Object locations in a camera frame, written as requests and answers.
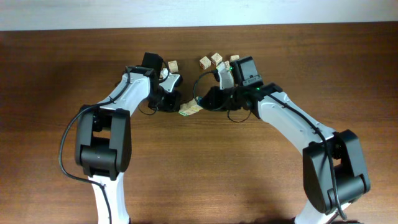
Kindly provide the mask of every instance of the wood grain surface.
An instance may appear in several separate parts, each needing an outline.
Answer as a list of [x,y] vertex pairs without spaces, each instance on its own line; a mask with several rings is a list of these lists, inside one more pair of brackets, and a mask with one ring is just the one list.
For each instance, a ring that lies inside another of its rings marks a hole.
[[[97,222],[91,186],[60,171],[59,141],[79,107],[105,98],[144,52],[177,60],[184,100],[204,55],[252,55],[266,83],[323,124],[359,136],[372,189],[348,217],[398,220],[396,22],[0,32],[0,44],[0,223]],[[204,80],[199,94],[213,85]],[[300,154],[253,116],[236,124],[221,112],[136,111],[131,128],[124,189],[134,223],[262,223],[292,218],[306,202]],[[75,131],[65,167],[84,177]]]

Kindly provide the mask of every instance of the wooden block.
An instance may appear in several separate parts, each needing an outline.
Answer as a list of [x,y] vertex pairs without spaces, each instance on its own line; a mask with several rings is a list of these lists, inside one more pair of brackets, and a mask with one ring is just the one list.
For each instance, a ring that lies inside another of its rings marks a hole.
[[170,72],[171,72],[171,73],[178,72],[177,61],[171,61],[171,62],[169,62],[169,69],[170,69]]
[[232,55],[231,58],[229,59],[230,62],[232,62],[233,60],[237,60],[239,59],[239,55]]
[[200,59],[199,64],[202,69],[207,69],[208,67],[210,67],[211,62],[208,57],[204,56],[202,59]]
[[188,103],[184,103],[180,106],[179,113],[181,115],[188,116],[197,113],[200,110],[202,110],[202,107],[199,106],[194,99],[192,99]]
[[213,62],[214,65],[218,65],[223,61],[222,56],[219,53],[215,53],[213,56],[211,56],[211,62]]

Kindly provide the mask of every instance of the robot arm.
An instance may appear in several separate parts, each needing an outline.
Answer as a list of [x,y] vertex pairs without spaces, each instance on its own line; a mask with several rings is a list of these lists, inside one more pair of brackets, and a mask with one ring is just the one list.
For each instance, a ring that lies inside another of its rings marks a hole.
[[[148,106],[155,111],[171,112],[179,109],[180,93],[174,87],[181,83],[182,78],[178,74],[170,74],[167,69],[163,72],[165,78],[159,80],[162,62],[158,55],[146,53],[142,65],[130,67],[129,74],[124,73],[119,85],[98,104],[109,100],[112,103],[91,110],[79,119],[76,163],[83,167],[89,180],[104,188],[92,184],[99,224],[130,222],[124,203],[123,177],[131,158],[130,116],[139,103],[147,98]],[[116,99],[126,82],[127,88]],[[101,131],[110,131],[110,138],[93,135],[93,132]]]
[[[233,61],[231,68],[219,65],[211,73],[220,87],[212,87],[199,101],[200,106],[212,111],[250,110],[280,131],[303,155],[303,183],[308,202],[295,218],[296,224],[326,223],[336,217],[337,202],[343,210],[370,190],[358,137],[350,130],[337,133],[301,110],[281,87],[273,83],[264,85],[252,57]],[[330,165],[328,151],[334,159],[341,159],[340,165]]]

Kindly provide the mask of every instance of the small wooden cube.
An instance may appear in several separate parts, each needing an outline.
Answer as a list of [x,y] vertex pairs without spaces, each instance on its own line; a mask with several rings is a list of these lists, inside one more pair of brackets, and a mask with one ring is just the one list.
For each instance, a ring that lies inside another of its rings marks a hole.
[[208,57],[204,56],[202,59],[200,59],[199,64],[202,69],[207,69],[208,67],[210,67],[211,62]]
[[170,72],[171,72],[171,73],[178,72],[177,61],[171,61],[171,62],[169,62],[169,69],[170,69]]
[[231,58],[229,59],[230,62],[239,59],[239,55],[232,55]]
[[214,65],[218,65],[223,61],[222,56],[219,53],[215,53],[213,56],[211,56],[211,62],[213,62]]

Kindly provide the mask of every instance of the white wall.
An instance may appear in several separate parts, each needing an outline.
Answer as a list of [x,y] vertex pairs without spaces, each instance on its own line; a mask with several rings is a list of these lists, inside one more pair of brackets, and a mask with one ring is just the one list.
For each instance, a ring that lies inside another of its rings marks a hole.
[[398,0],[0,0],[0,30],[370,21]]

